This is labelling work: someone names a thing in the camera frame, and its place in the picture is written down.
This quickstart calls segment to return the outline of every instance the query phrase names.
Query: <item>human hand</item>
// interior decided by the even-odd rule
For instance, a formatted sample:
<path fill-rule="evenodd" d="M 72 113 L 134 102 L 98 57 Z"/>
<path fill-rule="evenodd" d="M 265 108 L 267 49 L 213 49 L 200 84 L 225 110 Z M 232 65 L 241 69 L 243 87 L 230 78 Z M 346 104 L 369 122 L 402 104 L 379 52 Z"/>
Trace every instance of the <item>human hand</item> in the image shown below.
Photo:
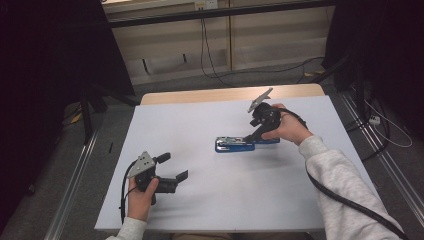
<path fill-rule="evenodd" d="M 286 108 L 283 104 L 274 104 L 272 107 Z M 306 129 L 300 122 L 290 113 L 281 112 L 280 126 L 270 132 L 262 134 L 262 139 L 282 138 L 290 142 L 294 142 L 299 146 L 306 138 L 313 134 Z"/>
<path fill-rule="evenodd" d="M 158 187 L 159 179 L 153 178 L 145 192 L 137 188 L 135 178 L 129 179 L 128 184 L 128 217 L 146 222 L 149 215 L 153 194 Z"/>

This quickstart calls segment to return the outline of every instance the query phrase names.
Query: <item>black curtain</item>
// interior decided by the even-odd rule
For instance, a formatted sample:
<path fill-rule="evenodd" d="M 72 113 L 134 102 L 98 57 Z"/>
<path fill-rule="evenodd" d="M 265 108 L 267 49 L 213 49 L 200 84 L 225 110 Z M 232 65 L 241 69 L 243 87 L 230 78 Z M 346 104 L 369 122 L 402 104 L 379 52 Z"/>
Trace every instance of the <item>black curtain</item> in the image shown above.
<path fill-rule="evenodd" d="M 0 79 L 1 232 L 47 162 L 63 109 L 80 100 L 81 86 L 134 91 L 99 0 L 0 0 Z"/>
<path fill-rule="evenodd" d="M 360 63 L 375 93 L 422 139 L 423 7 L 424 2 L 417 0 L 338 1 L 323 61 L 329 68 L 348 56 L 335 74 L 338 90 L 355 81 L 355 66 Z"/>

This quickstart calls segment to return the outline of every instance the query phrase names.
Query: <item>cable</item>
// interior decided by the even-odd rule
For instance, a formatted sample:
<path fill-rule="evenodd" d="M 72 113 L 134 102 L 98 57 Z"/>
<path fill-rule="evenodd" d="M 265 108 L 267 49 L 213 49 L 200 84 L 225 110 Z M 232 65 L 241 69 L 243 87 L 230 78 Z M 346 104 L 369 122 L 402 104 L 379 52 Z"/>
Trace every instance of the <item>cable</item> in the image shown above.
<path fill-rule="evenodd" d="M 370 117 L 371 117 L 371 109 L 368 109 L 368 111 L 367 111 L 367 112 L 365 112 L 365 115 L 368 115 L 369 117 L 366 117 L 366 116 L 365 116 L 364 121 L 362 121 L 359 125 L 357 125 L 357 126 L 355 126 L 355 127 L 353 127 L 353 128 L 347 129 L 347 128 L 348 128 L 348 127 L 350 127 L 352 124 L 354 124 L 354 123 L 358 123 L 358 121 L 359 121 L 359 120 L 361 120 L 361 117 L 357 117 L 357 118 L 356 118 L 355 120 L 353 120 L 352 122 L 347 123 L 346 125 L 344 125 L 344 128 L 346 129 L 346 132 L 352 132 L 352 131 L 357 130 L 357 129 L 361 128 L 362 126 L 366 125 L 366 124 L 369 122 L 369 119 L 370 119 Z"/>
<path fill-rule="evenodd" d="M 308 129 L 308 126 L 306 126 L 306 122 L 305 120 L 303 120 L 299 115 L 297 115 L 296 113 L 288 110 L 287 108 L 277 108 L 279 112 L 285 112 L 288 114 L 291 114 L 293 117 L 295 117 L 297 119 L 297 121 L 300 122 L 300 124 L 302 124 L 306 129 Z"/>
<path fill-rule="evenodd" d="M 231 84 L 225 83 L 225 82 L 224 82 L 224 81 L 222 81 L 222 79 L 218 76 L 218 74 L 216 74 L 215 67 L 213 66 L 213 62 L 212 62 L 211 51 L 210 51 L 210 49 L 209 49 L 209 42 L 208 42 L 208 35 L 207 35 L 207 32 L 206 32 L 205 19 L 203 19 L 203 18 L 202 18 L 202 19 L 200 19 L 200 21 L 201 21 L 201 24 L 202 24 L 202 54 L 201 54 L 201 57 L 200 57 L 200 65 L 202 66 L 202 71 L 203 71 L 203 73 L 205 74 L 205 76 L 209 77 L 209 75 L 207 75 L 207 74 L 206 74 L 206 72 L 205 72 L 205 70 L 204 70 L 204 68 L 203 68 L 203 42 L 204 42 L 204 41 L 203 41 L 203 34 L 205 34 L 206 47 L 208 48 L 209 61 L 210 61 L 211 66 L 212 66 L 213 73 L 215 74 L 216 78 L 218 78 L 218 80 L 219 80 L 219 81 L 220 81 L 223 85 L 228 86 L 228 87 L 236 87 L 236 86 L 234 86 L 234 85 L 231 85 Z"/>
<path fill-rule="evenodd" d="M 201 58 L 200 58 L 200 65 L 202 67 L 203 74 L 206 77 L 208 77 L 208 78 L 218 78 L 219 81 L 221 81 L 222 84 L 227 85 L 227 86 L 230 85 L 230 84 L 224 83 L 222 81 L 222 79 L 221 79 L 222 77 L 226 77 L 226 76 L 230 76 L 230 75 L 235 75 L 235 74 L 244 74 L 244 73 L 279 73 L 279 72 L 286 72 L 286 71 L 290 71 L 290 70 L 293 70 L 293 69 L 296 69 L 296 68 L 299 68 L 299 67 L 304 67 L 305 64 L 307 64 L 307 63 L 309 63 L 309 62 L 311 62 L 313 60 L 323 59 L 324 58 L 324 57 L 315 57 L 315 58 L 306 59 L 305 61 L 303 61 L 302 64 L 299 64 L 297 66 L 294 66 L 294 67 L 291 67 L 291 68 L 287 68 L 287 69 L 281 69 L 281 70 L 253 70 L 253 71 L 242 71 L 242 72 L 229 72 L 229 73 L 225 73 L 225 74 L 222 74 L 222 75 L 218 75 L 215 72 L 215 69 L 214 69 L 214 66 L 213 66 L 213 63 L 212 63 L 212 58 L 210 56 L 210 49 L 209 49 L 209 44 L 208 44 L 208 36 L 207 36 L 206 24 L 205 24 L 205 20 L 204 19 L 201 19 L 201 24 L 202 24 L 202 53 L 201 53 Z M 204 66 L 203 66 L 203 53 L 204 53 L 203 44 L 204 44 L 205 40 L 206 40 L 206 46 L 207 46 L 207 49 L 208 49 L 209 60 L 211 62 L 212 69 L 214 71 L 214 75 L 215 76 L 214 75 L 212 75 L 212 76 L 211 75 L 208 75 L 205 72 L 205 70 L 204 70 Z"/>
<path fill-rule="evenodd" d="M 305 76 L 305 65 L 307 63 L 312 62 L 313 60 L 323 59 L 323 58 L 324 57 L 316 57 L 316 58 L 310 58 L 310 59 L 307 59 L 307 60 L 303 61 L 303 63 L 302 63 L 302 76 L 299 78 L 299 80 L 297 80 L 296 84 L 299 84 L 300 81 L 303 80 L 303 77 Z"/>
<path fill-rule="evenodd" d="M 326 188 L 325 186 L 323 186 L 320 182 L 318 182 L 318 180 L 316 180 L 315 178 L 313 178 L 308 170 L 306 169 L 306 173 L 308 174 L 309 179 L 311 180 L 312 184 L 322 193 L 324 193 L 326 196 L 328 196 L 329 198 L 332 198 L 333 200 L 340 202 L 352 209 L 355 209 L 356 211 L 365 214 L 366 216 L 376 220 L 378 223 L 380 223 L 381 225 L 383 225 L 384 227 L 386 227 L 388 230 L 392 231 L 394 234 L 396 234 L 399 238 L 404 239 L 404 240 L 408 240 L 408 237 L 405 235 L 405 233 L 403 233 L 398 227 L 396 227 L 392 222 L 390 222 L 389 220 L 385 219 L 384 217 L 382 217 L 381 215 L 379 215 L 378 213 L 372 211 L 369 208 L 366 208 L 360 204 L 357 204 L 347 198 L 344 198 L 336 193 L 334 193 L 333 191 L 331 191 L 330 189 Z"/>
<path fill-rule="evenodd" d="M 122 189 L 121 189 L 121 206 L 119 207 L 119 209 L 121 210 L 121 221 L 122 221 L 122 223 L 124 223 L 124 218 L 125 218 L 125 201 L 126 201 L 126 199 L 127 199 L 128 194 L 129 194 L 132 190 L 134 190 L 134 188 L 133 188 L 133 189 L 131 189 L 131 190 L 130 190 L 130 191 L 128 191 L 128 193 L 124 196 L 124 194 L 125 194 L 125 183 L 127 182 L 127 176 L 128 176 L 128 173 L 130 172 L 131 168 L 134 166 L 135 162 L 136 162 L 136 161 L 132 162 L 132 163 L 130 164 L 130 166 L 127 168 L 127 171 L 125 172 L 125 175 L 124 175 L 124 181 L 122 182 Z"/>
<path fill-rule="evenodd" d="M 395 145 L 395 146 L 398 146 L 398 147 L 403 147 L 403 148 L 407 148 L 407 147 L 410 147 L 410 146 L 412 146 L 412 139 L 411 139 L 411 137 L 405 132 L 405 131 L 403 131 L 399 126 L 397 126 L 395 123 L 393 123 L 392 121 L 390 121 L 388 118 L 386 118 L 385 116 L 383 116 L 381 113 L 379 113 L 375 108 L 373 108 L 368 102 L 366 102 L 365 101 L 365 103 L 372 109 L 372 110 L 374 110 L 374 112 L 375 113 L 377 113 L 380 117 L 382 117 L 384 120 L 386 120 L 387 122 L 389 122 L 389 123 L 391 123 L 393 126 L 395 126 L 397 129 L 399 129 L 408 139 L 409 139 L 409 144 L 408 145 L 401 145 L 401 144 L 398 144 L 398 143 L 396 143 L 396 142 L 393 142 L 392 140 L 390 140 L 389 138 L 387 138 L 387 137 L 385 137 L 382 133 L 380 133 L 380 131 L 378 131 L 378 129 L 377 129 L 377 127 L 376 127 L 376 124 L 373 124 L 374 125 L 374 129 L 375 129 L 375 131 L 381 136 L 381 137 L 383 137 L 384 139 L 386 139 L 387 141 L 389 141 L 390 143 L 392 143 L 393 145 Z"/>
<path fill-rule="evenodd" d="M 380 102 L 380 100 L 377 98 L 377 102 L 378 102 L 378 104 L 380 105 L 380 107 L 381 107 L 381 110 L 382 110 L 382 112 L 383 112 L 383 115 L 386 115 L 386 112 L 384 111 L 384 108 L 383 108 L 383 105 L 381 104 L 381 102 Z M 386 136 L 388 137 L 388 138 L 390 138 L 390 127 L 389 127 L 389 125 L 387 124 L 384 124 L 384 122 L 382 122 L 382 125 L 383 125 L 383 127 L 384 127 L 384 132 L 385 132 L 385 134 L 386 134 Z M 373 158 L 373 157 L 375 157 L 375 156 L 377 156 L 377 154 L 379 154 L 379 153 L 381 153 L 382 151 L 384 151 L 384 149 L 386 149 L 387 148 L 387 146 L 389 145 L 389 141 L 387 141 L 387 140 L 384 140 L 384 142 L 383 142 L 383 144 L 374 152 L 374 153 L 372 153 L 371 155 L 369 155 L 368 157 L 366 157 L 366 158 L 364 158 L 364 159 L 361 159 L 361 161 L 362 162 L 365 162 L 365 161 L 367 161 L 367 160 L 369 160 L 369 159 L 371 159 L 371 158 Z"/>

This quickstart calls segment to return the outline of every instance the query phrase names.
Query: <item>gray sleeve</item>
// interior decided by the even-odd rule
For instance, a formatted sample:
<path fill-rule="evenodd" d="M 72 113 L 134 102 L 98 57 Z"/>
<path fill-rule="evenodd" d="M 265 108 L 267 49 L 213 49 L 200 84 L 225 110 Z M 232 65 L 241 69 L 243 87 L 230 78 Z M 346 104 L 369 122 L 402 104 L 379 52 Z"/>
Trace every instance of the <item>gray sleeve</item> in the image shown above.
<path fill-rule="evenodd" d="M 126 217 L 118 235 L 107 240 L 142 240 L 146 226 L 146 222 Z"/>
<path fill-rule="evenodd" d="M 320 137 L 311 136 L 299 145 L 299 152 L 306 159 L 308 172 L 318 182 L 334 193 L 373 210 L 401 229 L 396 220 L 387 214 L 380 199 L 374 196 L 362 180 L 353 163 L 341 151 L 329 150 Z M 399 239 L 380 223 L 332 200 L 320 191 L 318 205 L 328 240 Z"/>

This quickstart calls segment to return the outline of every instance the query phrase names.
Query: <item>metal rail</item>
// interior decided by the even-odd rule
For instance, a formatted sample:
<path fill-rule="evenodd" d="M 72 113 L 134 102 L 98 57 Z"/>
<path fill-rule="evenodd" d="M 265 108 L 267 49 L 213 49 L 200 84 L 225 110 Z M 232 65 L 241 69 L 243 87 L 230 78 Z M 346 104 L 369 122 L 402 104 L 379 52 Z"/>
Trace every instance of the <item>metal rail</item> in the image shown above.
<path fill-rule="evenodd" d="M 237 15 L 255 14 L 255 13 L 328 7 L 328 6 L 335 5 L 335 3 L 336 3 L 336 0 L 311 0 L 311 1 L 285 2 L 285 3 L 276 3 L 276 4 L 255 5 L 255 6 L 248 6 L 248 7 L 232 7 L 232 8 L 211 9 L 211 10 L 204 10 L 204 11 L 172 13 L 172 14 L 165 14 L 165 15 L 158 15 L 158 16 L 151 16 L 151 17 L 112 19 L 109 21 L 109 24 L 111 28 L 121 28 L 121 27 L 149 25 L 149 24 L 156 24 L 156 23 L 187 21 L 187 20 L 194 20 L 194 19 L 206 19 L 206 18 L 237 16 Z"/>
<path fill-rule="evenodd" d="M 355 111 L 356 105 L 354 100 L 351 97 L 346 96 L 343 96 L 342 99 L 352 117 L 354 119 L 358 119 L 358 124 L 361 124 L 362 120 L 360 120 L 357 112 Z M 383 143 L 377 137 L 377 134 L 369 126 L 369 124 L 364 125 L 360 129 L 374 151 L 376 151 L 379 146 L 383 145 Z M 381 164 L 384 166 L 390 178 L 393 180 L 396 187 L 398 188 L 399 192 L 402 194 L 403 198 L 408 203 L 409 208 L 415 214 L 421 226 L 424 227 L 424 202 L 421 199 L 421 196 L 409 183 L 408 179 L 402 173 L 395 160 L 392 158 L 392 156 L 387 150 L 382 151 L 378 154 L 378 156 Z"/>
<path fill-rule="evenodd" d="M 52 222 L 50 223 L 49 229 L 47 230 L 47 234 L 44 237 L 44 240 L 58 240 L 62 235 L 66 220 L 68 219 L 72 204 L 74 203 L 75 197 L 77 195 L 79 183 L 81 182 L 85 168 L 90 159 L 103 120 L 104 116 L 99 121 L 99 125 L 95 129 L 94 133 L 91 135 L 91 138 L 89 139 L 88 143 L 84 145 L 84 148 L 82 149 L 77 166 L 75 167 L 75 170 L 72 174 L 71 180 L 69 181 L 68 187 L 66 188 L 65 194 L 60 202 L 60 205 L 56 210 L 56 214 L 53 217 Z"/>

